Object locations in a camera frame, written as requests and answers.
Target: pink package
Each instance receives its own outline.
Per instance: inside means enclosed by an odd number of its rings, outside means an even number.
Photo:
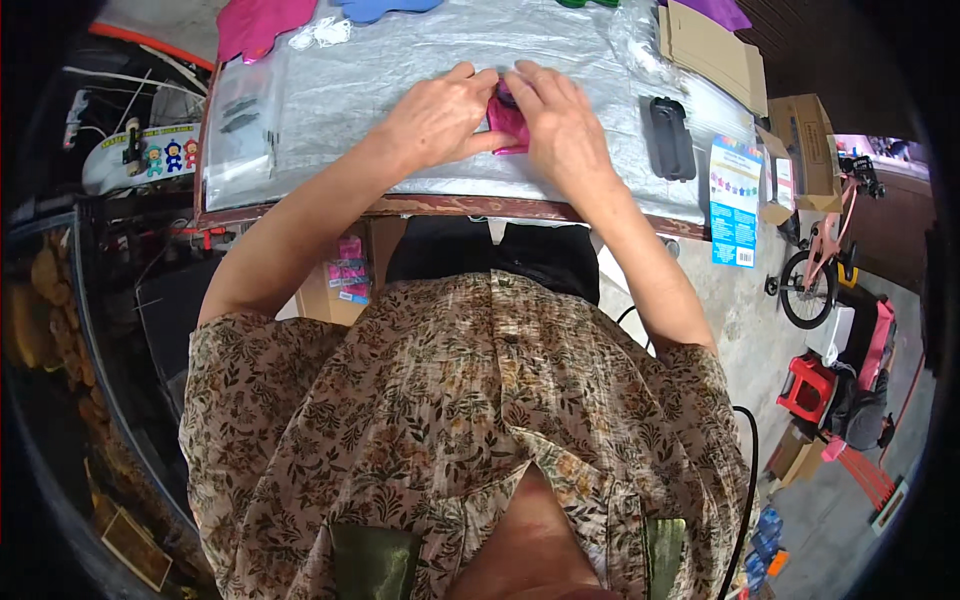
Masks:
[[[342,237],[337,242],[340,244],[341,258],[363,258],[363,243],[359,237]]]
[[[341,273],[343,273],[344,277],[362,277],[367,274],[367,270],[364,269],[363,267],[360,267],[359,269],[351,269],[350,267],[344,267],[341,270]]]
[[[510,95],[510,90],[502,79],[496,85],[496,90],[487,102],[487,121],[490,123],[490,131],[509,133],[520,143],[516,146],[497,148],[493,153],[497,156],[526,154],[530,147],[530,130],[527,129],[527,120],[523,118],[519,108],[503,103],[502,98],[510,100],[513,96]]]
[[[345,285],[344,291],[348,294],[353,294],[354,296],[360,296],[362,298],[366,298],[368,294],[366,283],[352,283],[350,285]]]

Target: product card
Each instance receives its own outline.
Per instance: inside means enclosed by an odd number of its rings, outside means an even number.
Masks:
[[[713,262],[754,268],[756,201],[763,154],[717,135],[710,149]]]

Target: silver table cover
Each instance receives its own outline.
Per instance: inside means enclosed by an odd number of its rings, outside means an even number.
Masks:
[[[655,6],[655,0],[628,1],[649,4],[651,10]],[[319,3],[316,19],[341,13],[326,2]],[[460,60],[477,69],[503,71],[515,60],[529,59],[569,75],[584,88],[606,130],[613,167],[645,212],[702,224],[708,207],[703,174],[712,139],[722,133],[752,145],[753,117],[699,75],[670,65],[672,84],[663,84],[628,70],[613,50],[613,19],[614,10],[593,3],[572,10],[555,0],[444,0],[430,12],[388,12],[376,23],[355,26],[348,42],[326,48],[297,51],[287,45],[292,34],[280,36],[265,63],[277,78],[272,93],[279,100],[270,176],[256,183],[239,178],[216,193],[208,189],[206,210],[282,198],[359,141],[415,82],[440,75]],[[648,25],[646,38],[638,41],[656,48],[650,30]],[[631,28],[631,35],[643,37],[644,31]],[[248,69],[252,77],[256,66],[234,60],[226,70]],[[246,71],[232,75],[243,78]],[[667,181],[652,171],[650,127],[643,125],[649,116],[641,107],[655,95],[679,100],[686,109],[698,162],[696,180]],[[222,135],[216,111],[211,113],[207,135]],[[486,128],[484,122],[480,129]],[[474,156],[415,173],[391,191],[563,200],[538,180],[526,155]]]

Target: woman's right hand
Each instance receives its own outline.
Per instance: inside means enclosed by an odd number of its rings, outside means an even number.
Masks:
[[[587,218],[592,199],[623,186],[587,94],[567,76],[531,60],[518,60],[504,80],[530,130],[530,159]]]

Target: table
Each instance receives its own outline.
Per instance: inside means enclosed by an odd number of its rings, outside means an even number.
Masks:
[[[656,0],[637,2],[646,3],[651,11],[656,6]],[[320,7],[317,17],[331,10],[338,9]],[[204,114],[204,178],[198,181],[195,199],[198,226],[215,227],[264,214],[271,203],[359,141],[415,81],[439,74],[457,60],[502,70],[515,59],[530,58],[569,74],[587,92],[604,125],[614,168],[655,228],[705,239],[708,202],[701,184],[705,178],[681,183],[653,175],[646,143],[650,128],[642,125],[649,120],[644,109],[654,95],[669,95],[684,104],[700,173],[706,172],[707,152],[716,133],[753,143],[753,119],[715,86],[670,63],[649,72],[628,68],[626,46],[616,41],[628,36],[649,45],[656,21],[646,23],[645,30],[642,23],[628,24],[620,11],[593,3],[572,10],[545,0],[446,0],[425,14],[388,13],[377,23],[355,28],[345,44],[298,52],[287,45],[289,35],[280,36],[264,61],[251,66],[236,61],[219,64]],[[251,88],[250,80],[255,80],[254,87],[259,85],[257,89],[267,90],[263,98],[276,98],[275,103],[267,100],[261,105],[261,112],[268,115],[264,131],[272,140],[265,153],[270,155],[270,176],[228,192],[227,185],[210,185],[207,151],[216,155],[225,145],[220,115],[230,106],[228,99],[250,97],[243,95]],[[525,161],[523,155],[482,155],[417,173],[377,201],[368,214],[582,222],[556,192],[534,182]]]

